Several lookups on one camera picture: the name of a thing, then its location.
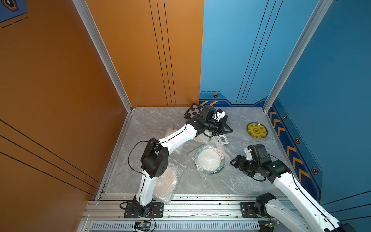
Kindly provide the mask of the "bubble wrap of yellow plate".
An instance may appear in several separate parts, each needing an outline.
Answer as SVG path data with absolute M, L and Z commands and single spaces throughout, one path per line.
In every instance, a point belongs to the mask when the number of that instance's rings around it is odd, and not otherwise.
M 229 155 L 228 160 L 233 160 L 236 156 L 246 156 L 244 149 L 249 145 L 256 145 L 259 142 L 250 143 L 235 143 L 224 146 L 224 151 Z M 271 155 L 271 160 L 280 159 L 286 166 L 290 166 L 289 161 L 285 158 L 283 151 L 279 148 L 274 141 L 264 141 L 262 144 L 265 146 L 267 153 Z M 261 174 L 255 174 L 253 177 L 247 176 L 243 171 L 235 168 L 233 165 L 228 164 L 228 173 L 231 181 L 231 188 L 234 194 L 237 195 L 250 195 L 258 196 L 263 193 L 270 192 L 275 196 L 284 197 L 284 194 L 269 180 L 264 179 Z

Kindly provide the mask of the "bubble white blue plate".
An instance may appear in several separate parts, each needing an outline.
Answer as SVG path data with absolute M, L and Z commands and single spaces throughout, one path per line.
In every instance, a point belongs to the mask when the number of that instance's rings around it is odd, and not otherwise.
M 223 148 L 213 145 L 203 145 L 188 154 L 196 171 L 202 179 L 210 179 L 223 173 L 231 161 Z

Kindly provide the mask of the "yellow dinner plate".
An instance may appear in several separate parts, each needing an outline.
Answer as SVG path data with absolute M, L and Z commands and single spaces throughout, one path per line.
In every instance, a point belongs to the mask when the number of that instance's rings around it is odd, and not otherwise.
M 263 139 L 266 138 L 268 135 L 268 130 L 267 128 L 258 122 L 251 122 L 247 125 L 246 128 L 248 134 L 254 138 L 257 139 Z

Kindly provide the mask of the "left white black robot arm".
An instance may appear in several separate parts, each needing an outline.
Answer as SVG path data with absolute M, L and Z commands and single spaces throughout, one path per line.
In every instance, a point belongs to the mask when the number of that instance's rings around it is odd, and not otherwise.
M 221 109 L 210 105 L 192 105 L 185 113 L 186 122 L 176 132 L 159 140 L 151 138 L 146 141 L 146 147 L 141 157 L 142 179 L 138 193 L 133 198 L 134 208 L 143 217 L 151 209 L 153 191 L 160 177 L 167 169 L 169 155 L 184 143 L 205 132 L 209 137 L 232 133 L 227 125 L 228 116 Z

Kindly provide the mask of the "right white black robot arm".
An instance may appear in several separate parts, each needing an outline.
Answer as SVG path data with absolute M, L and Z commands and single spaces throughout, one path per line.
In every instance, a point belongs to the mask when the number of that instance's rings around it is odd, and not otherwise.
M 353 232 L 348 223 L 342 224 L 325 210 L 298 182 L 291 169 L 267 153 L 264 145 L 250 145 L 246 155 L 238 155 L 230 164 L 249 177 L 259 174 L 276 186 L 300 212 L 286 208 L 276 196 L 265 193 L 256 198 L 252 208 L 261 218 L 275 218 L 293 232 Z

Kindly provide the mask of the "bubble wrapped pink plate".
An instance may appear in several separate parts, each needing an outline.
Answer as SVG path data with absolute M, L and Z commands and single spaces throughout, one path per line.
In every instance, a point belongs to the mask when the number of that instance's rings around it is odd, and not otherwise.
M 166 171 L 157 179 L 153 200 L 164 204 L 170 203 L 184 170 L 169 163 Z

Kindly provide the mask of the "black white checkerboard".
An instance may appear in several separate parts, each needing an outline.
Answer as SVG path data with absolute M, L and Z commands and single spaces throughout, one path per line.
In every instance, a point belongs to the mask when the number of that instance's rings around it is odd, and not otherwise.
M 199 115 L 203 109 L 203 106 L 193 103 L 187 111 L 184 113 L 186 119 L 192 119 Z

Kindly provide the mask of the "right green circuit board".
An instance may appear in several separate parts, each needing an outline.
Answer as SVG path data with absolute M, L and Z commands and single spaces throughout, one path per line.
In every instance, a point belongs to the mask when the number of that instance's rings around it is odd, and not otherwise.
M 259 232 L 273 232 L 274 228 L 280 225 L 280 222 L 277 220 L 274 221 L 258 221 L 259 223 Z

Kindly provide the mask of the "green circuit board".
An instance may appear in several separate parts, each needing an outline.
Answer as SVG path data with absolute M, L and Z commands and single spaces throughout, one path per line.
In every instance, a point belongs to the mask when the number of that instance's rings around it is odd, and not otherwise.
M 280 225 L 280 222 L 277 220 L 274 221 L 258 221 L 259 223 L 259 232 L 273 232 L 274 228 Z
M 136 221 L 133 227 L 135 232 L 149 232 L 151 230 L 150 221 Z

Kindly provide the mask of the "left green circuit board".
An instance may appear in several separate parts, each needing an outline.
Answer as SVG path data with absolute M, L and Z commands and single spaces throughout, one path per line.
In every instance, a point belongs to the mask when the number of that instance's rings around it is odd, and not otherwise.
M 149 232 L 151 230 L 150 221 L 136 221 L 133 227 L 135 232 Z

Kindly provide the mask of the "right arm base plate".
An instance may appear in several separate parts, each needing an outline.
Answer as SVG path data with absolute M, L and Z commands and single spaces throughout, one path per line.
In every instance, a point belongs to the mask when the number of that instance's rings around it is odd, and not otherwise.
M 268 213 L 269 203 L 264 202 L 241 202 L 240 210 L 243 218 L 274 218 Z

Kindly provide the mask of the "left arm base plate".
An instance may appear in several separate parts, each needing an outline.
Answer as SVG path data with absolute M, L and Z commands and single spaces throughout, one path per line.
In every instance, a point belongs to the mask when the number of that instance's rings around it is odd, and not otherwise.
M 151 202 L 147 206 L 136 206 L 130 202 L 126 204 L 124 218 L 163 218 L 164 203 Z

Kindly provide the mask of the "aluminium front rail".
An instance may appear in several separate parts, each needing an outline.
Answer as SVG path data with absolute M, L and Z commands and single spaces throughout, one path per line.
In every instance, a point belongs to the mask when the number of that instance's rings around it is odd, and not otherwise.
M 89 201 L 83 213 L 83 220 L 124 220 L 126 201 L 134 194 L 103 193 L 96 201 Z M 255 195 L 174 194 L 170 203 L 164 206 L 163 220 L 170 219 L 242 219 L 240 203 L 254 202 Z

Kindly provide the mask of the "right aluminium corner post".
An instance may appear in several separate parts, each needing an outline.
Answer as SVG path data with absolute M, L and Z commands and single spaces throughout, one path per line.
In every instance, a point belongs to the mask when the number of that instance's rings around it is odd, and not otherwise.
M 289 58 L 287 59 L 281 73 L 279 74 L 275 84 L 273 85 L 270 94 L 268 95 L 268 98 L 262 108 L 265 114 L 267 114 L 269 109 L 272 107 L 273 102 L 278 97 L 278 94 L 289 78 L 291 72 L 299 61 L 301 55 L 303 54 L 305 48 L 307 47 L 308 43 L 310 42 L 312 36 L 314 35 L 315 31 L 317 30 L 332 3 L 333 0 L 320 0 L 316 4 L 316 7 L 314 8 Z

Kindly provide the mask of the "aluminium corner post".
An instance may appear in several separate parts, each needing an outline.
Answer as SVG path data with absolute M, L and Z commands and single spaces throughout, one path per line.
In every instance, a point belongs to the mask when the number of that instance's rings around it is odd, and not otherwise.
M 72 1 L 79 13 L 80 18 L 82 19 L 85 28 L 88 31 L 88 34 L 98 52 L 98 55 L 104 64 L 107 73 L 109 74 L 111 81 L 126 109 L 126 111 L 131 114 L 132 105 L 129 101 L 127 93 L 123 87 L 122 81 L 117 73 L 117 70 L 114 66 L 114 63 L 109 55 L 107 47 L 103 41 L 103 38 L 99 32 L 99 29 L 96 25 L 96 22 L 92 16 L 92 13 L 88 7 L 86 1 L 83 0 L 73 0 Z
M 301 55 L 303 54 L 305 48 L 307 47 L 308 43 L 310 42 L 312 36 L 314 35 L 315 31 L 317 30 L 332 3 L 333 0 L 320 0 L 316 4 L 316 7 L 314 8 L 289 58 L 287 59 L 281 73 L 279 74 L 275 84 L 273 85 L 270 94 L 268 95 L 268 98 L 262 108 L 265 114 L 267 114 L 269 109 L 272 107 L 273 102 L 278 97 L 278 94 L 289 78 L 291 72 L 299 61 Z

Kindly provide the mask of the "left aluminium corner post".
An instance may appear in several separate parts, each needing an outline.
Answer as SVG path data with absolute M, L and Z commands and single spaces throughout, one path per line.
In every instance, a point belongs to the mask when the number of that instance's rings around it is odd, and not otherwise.
M 79 13 L 80 18 L 82 19 L 85 28 L 88 31 L 88 34 L 98 52 L 98 55 L 104 64 L 107 73 L 109 74 L 111 81 L 126 109 L 126 111 L 131 114 L 132 105 L 129 101 L 127 93 L 123 87 L 122 81 L 117 73 L 117 70 L 114 66 L 114 63 L 109 55 L 107 47 L 103 41 L 103 38 L 99 32 L 99 29 L 96 25 L 96 22 L 92 16 L 92 13 L 88 7 L 86 1 L 83 0 L 73 0 L 72 1 Z

